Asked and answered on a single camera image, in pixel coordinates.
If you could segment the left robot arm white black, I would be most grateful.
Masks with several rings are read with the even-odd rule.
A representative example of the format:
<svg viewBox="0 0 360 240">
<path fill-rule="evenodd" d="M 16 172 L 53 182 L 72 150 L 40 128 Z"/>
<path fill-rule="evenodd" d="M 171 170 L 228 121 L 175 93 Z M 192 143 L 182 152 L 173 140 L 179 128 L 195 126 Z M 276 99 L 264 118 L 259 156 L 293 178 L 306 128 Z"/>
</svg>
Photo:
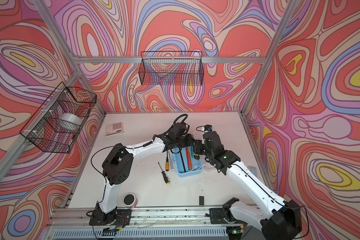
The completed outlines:
<svg viewBox="0 0 360 240">
<path fill-rule="evenodd" d="M 102 213 L 108 214 L 117 208 L 121 184 L 129 177 L 133 163 L 154 154 L 191 146 L 193 138 L 189 134 L 189 128 L 190 126 L 184 122 L 173 123 L 167 131 L 154 135 L 149 141 L 131 146 L 113 146 L 102 163 L 102 175 L 106 183 L 103 198 L 97 203 Z"/>
</svg>

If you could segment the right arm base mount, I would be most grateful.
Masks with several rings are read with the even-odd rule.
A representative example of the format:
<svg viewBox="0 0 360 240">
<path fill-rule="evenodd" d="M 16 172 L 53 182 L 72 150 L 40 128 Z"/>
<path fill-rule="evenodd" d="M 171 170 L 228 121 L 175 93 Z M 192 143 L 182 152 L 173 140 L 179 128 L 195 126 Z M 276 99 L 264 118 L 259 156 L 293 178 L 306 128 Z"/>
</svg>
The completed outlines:
<svg viewBox="0 0 360 240">
<path fill-rule="evenodd" d="M 239 201 L 238 198 L 231 198 L 227 202 L 225 202 L 221 208 L 210 208 L 209 213 L 206 213 L 205 216 L 210 218 L 210 222 L 213 225 L 217 224 L 241 224 L 246 226 L 247 223 L 241 220 L 237 220 L 234 218 L 233 214 L 230 211 L 230 208 L 234 203 Z"/>
</svg>

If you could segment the yellow black screwdriver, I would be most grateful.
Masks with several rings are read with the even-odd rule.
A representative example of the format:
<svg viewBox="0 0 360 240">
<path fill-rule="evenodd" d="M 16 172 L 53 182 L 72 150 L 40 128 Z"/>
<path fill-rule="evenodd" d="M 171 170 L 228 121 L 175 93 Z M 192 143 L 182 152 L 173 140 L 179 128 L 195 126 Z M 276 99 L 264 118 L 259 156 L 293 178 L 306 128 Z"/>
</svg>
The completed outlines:
<svg viewBox="0 0 360 240">
<path fill-rule="evenodd" d="M 159 164 L 159 167 L 160 167 L 160 169 L 161 169 L 161 174 L 162 174 L 162 176 L 163 176 L 163 179 L 164 179 L 165 183 L 166 183 L 167 185 L 169 185 L 169 184 L 170 184 L 170 180 L 169 180 L 168 176 L 166 175 L 165 171 L 164 171 L 164 170 L 162 169 L 162 167 L 160 166 L 160 163 L 158 163 L 158 164 Z"/>
</svg>

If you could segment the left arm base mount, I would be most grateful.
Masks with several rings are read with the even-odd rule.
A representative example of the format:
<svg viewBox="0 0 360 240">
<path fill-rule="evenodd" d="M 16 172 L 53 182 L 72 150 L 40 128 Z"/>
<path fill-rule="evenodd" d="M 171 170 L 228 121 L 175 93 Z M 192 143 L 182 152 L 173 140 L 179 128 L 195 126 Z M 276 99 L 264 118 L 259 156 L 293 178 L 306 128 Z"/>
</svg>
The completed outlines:
<svg viewBox="0 0 360 240">
<path fill-rule="evenodd" d="M 104 214 L 100 208 L 95 208 L 86 213 L 90 218 L 90 226 L 110 226 L 125 227 L 130 224 L 132 210 L 130 209 L 115 209 L 107 214 Z"/>
</svg>

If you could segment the blue plastic tool box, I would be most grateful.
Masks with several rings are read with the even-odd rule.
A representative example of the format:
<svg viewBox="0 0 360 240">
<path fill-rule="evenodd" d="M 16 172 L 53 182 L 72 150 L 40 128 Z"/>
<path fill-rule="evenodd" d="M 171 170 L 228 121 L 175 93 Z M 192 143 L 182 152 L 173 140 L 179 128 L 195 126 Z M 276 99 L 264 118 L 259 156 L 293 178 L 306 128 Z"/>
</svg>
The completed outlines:
<svg viewBox="0 0 360 240">
<path fill-rule="evenodd" d="M 175 170 L 181 178 L 199 174 L 204 169 L 202 161 L 195 159 L 193 147 L 174 148 L 171 153 Z"/>
</svg>

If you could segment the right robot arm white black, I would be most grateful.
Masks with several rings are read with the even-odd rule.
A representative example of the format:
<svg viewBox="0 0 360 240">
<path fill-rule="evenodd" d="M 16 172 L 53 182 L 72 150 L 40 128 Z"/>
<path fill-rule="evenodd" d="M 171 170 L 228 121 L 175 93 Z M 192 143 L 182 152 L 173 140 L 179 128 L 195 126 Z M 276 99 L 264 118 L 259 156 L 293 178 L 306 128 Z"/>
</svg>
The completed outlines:
<svg viewBox="0 0 360 240">
<path fill-rule="evenodd" d="M 225 150 L 215 131 L 194 140 L 194 153 L 205 156 L 210 165 L 239 185 L 256 203 L 248 206 L 231 198 L 222 207 L 222 217 L 229 223 L 242 221 L 262 232 L 267 240 L 293 240 L 302 231 L 301 207 L 286 201 L 263 184 L 233 151 Z"/>
</svg>

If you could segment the small yellow handled screwdriver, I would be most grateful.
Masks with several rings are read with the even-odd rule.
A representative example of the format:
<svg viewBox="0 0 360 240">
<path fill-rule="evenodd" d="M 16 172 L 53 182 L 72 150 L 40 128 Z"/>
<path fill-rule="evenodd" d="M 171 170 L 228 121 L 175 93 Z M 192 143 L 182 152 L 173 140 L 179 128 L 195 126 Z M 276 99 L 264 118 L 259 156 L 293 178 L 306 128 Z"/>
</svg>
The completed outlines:
<svg viewBox="0 0 360 240">
<path fill-rule="evenodd" d="M 165 164 L 165 170 L 168 172 L 170 170 L 170 164 L 169 164 L 169 153 L 166 152 L 166 164 Z"/>
</svg>

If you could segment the red hex key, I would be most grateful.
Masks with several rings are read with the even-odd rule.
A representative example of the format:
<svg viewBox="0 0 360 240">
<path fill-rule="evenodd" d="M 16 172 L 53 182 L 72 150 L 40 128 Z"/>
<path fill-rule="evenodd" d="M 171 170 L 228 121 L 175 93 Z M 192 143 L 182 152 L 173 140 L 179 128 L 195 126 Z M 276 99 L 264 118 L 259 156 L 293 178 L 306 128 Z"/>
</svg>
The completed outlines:
<svg viewBox="0 0 360 240">
<path fill-rule="evenodd" d="M 188 148 L 186 148 L 186 157 L 187 157 L 188 170 L 190 172 L 193 168 L 192 168 L 191 154 Z"/>
</svg>

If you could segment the teal utility knife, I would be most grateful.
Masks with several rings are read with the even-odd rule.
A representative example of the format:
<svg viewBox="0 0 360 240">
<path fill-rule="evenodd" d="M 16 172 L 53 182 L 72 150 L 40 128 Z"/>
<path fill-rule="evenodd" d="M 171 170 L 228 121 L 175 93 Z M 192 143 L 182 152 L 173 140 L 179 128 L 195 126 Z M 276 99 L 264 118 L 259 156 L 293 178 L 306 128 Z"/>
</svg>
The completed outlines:
<svg viewBox="0 0 360 240">
<path fill-rule="evenodd" d="M 197 154 L 197 144 L 198 142 L 193 143 L 193 155 L 195 160 L 199 160 L 200 156 Z"/>
</svg>

